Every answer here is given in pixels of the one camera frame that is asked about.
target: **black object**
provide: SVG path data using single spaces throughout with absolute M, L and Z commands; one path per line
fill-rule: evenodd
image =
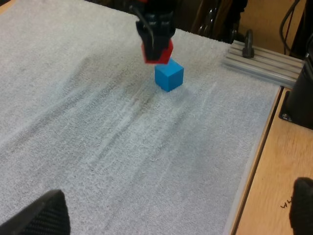
M 10 1 L 10 0 L 0 0 L 0 6 L 6 4 L 8 1 Z
M 0 235 L 69 235 L 64 194 L 52 190 L 0 226 Z
M 307 42 L 309 42 L 309 37 L 313 34 L 313 0 L 307 0 L 302 18 L 295 35 L 291 52 L 292 56 L 304 59 L 308 51 Z
M 293 185 L 289 220 L 294 235 L 313 234 L 313 180 L 298 178 Z
M 147 61 L 158 61 L 164 50 L 169 48 L 175 34 L 175 2 L 172 0 L 149 0 L 147 3 L 135 1 L 130 10 L 139 21 L 136 28 L 140 35 Z
M 279 27 L 279 36 L 280 36 L 280 39 L 282 40 L 283 44 L 284 44 L 284 47 L 285 49 L 287 49 L 288 51 L 291 52 L 291 49 L 289 48 L 289 46 L 287 45 L 286 43 L 286 39 L 284 38 L 284 35 L 283 35 L 283 29 L 284 29 L 284 25 L 289 17 L 289 15 L 291 13 L 293 13 L 295 7 L 298 5 L 298 3 L 300 2 L 300 0 L 294 0 L 294 3 L 291 5 L 291 7 L 289 8 L 289 10 L 287 11 L 286 15 L 284 16 L 281 24 L 280 24 L 280 27 Z
M 243 57 L 244 58 L 253 58 L 254 57 L 254 49 L 253 49 L 252 45 L 253 45 L 253 33 L 252 33 L 252 30 L 249 29 L 246 32 L 245 47 L 243 48 Z
M 308 52 L 293 90 L 286 94 L 279 117 L 313 129 L 313 42 Z

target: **white towel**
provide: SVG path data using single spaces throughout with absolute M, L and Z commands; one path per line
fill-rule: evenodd
M 135 21 L 82 0 L 0 15 L 0 223 L 60 188 L 73 235 L 223 232 L 278 86 L 177 30 L 184 83 L 164 92 Z

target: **cable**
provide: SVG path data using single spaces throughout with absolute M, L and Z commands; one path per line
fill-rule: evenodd
M 293 17 L 293 13 L 294 13 L 294 9 L 292 10 L 292 13 L 291 13 L 291 16 L 290 16 L 290 19 L 289 19 L 287 32 L 286 32 L 286 36 L 285 36 L 285 43 L 287 43 L 287 37 L 288 37 L 289 28 L 290 28 L 290 25 L 291 25 L 291 20 L 292 20 L 292 17 Z
M 288 19 L 288 16 L 292 13 L 292 11 L 294 11 L 295 7 L 298 5 L 298 3 L 300 2 L 300 0 L 295 0 L 294 3 L 291 5 L 291 7 L 289 8 L 288 12 L 286 13 L 285 17 L 283 18 L 281 24 L 280 24 L 280 27 L 279 27 L 279 35 L 280 35 L 280 38 L 284 44 L 284 47 L 285 49 L 287 49 L 288 51 L 291 52 L 291 49 L 289 48 L 289 46 L 287 45 L 285 39 L 284 39 L 284 35 L 283 35 L 283 28 L 284 28 L 284 25 Z
M 311 34 L 311 36 L 310 36 L 309 39 L 307 40 L 307 44 L 306 44 L 307 53 L 309 53 L 309 45 L 310 45 L 310 43 L 311 43 L 312 40 L 313 40 L 313 34 Z

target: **table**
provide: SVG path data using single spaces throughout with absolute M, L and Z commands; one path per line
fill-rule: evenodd
M 12 0 L 2 7 L 8 9 Z M 292 234 L 289 205 L 294 180 L 313 177 L 313 131 L 279 119 L 286 89 L 277 94 L 237 206 L 232 234 Z

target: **black mesh cover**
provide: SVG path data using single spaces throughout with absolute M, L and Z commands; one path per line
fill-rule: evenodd
M 0 235 L 69 235 L 64 194 L 52 190 L 0 226 Z

